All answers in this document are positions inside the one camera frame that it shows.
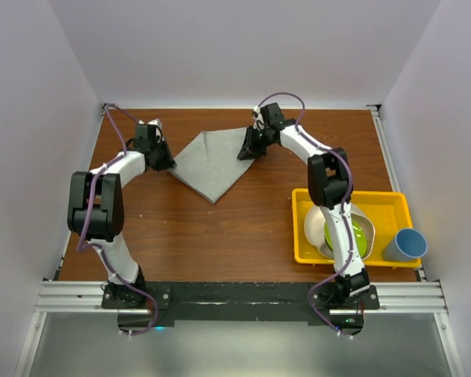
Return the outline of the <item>grey cloth napkin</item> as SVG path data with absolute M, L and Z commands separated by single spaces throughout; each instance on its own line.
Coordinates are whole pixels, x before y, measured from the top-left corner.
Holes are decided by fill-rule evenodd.
M 250 168 L 253 161 L 239 160 L 246 128 L 203 131 L 175 157 L 170 173 L 216 203 Z

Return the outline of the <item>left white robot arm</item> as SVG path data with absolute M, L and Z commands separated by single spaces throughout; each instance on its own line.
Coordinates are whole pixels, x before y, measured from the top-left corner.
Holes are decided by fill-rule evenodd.
M 135 135 L 107 163 L 71 176 L 68 228 L 79 235 L 78 251 L 93 248 L 108 274 L 106 294 L 125 306 L 150 306 L 144 276 L 123 237 L 125 210 L 122 189 L 147 170 L 176 166 L 159 119 L 135 126 Z

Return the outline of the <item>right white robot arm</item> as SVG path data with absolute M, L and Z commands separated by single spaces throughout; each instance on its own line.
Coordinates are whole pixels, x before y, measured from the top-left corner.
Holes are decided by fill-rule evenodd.
M 345 150 L 317 141 L 297 119 L 286 119 L 277 103 L 254 107 L 252 116 L 254 124 L 246 129 L 238 159 L 259 158 L 277 144 L 307 165 L 309 197 L 326 220 L 334 254 L 334 275 L 325 284 L 334 303 L 352 308 L 369 290 L 370 281 L 352 226 L 353 178 Z

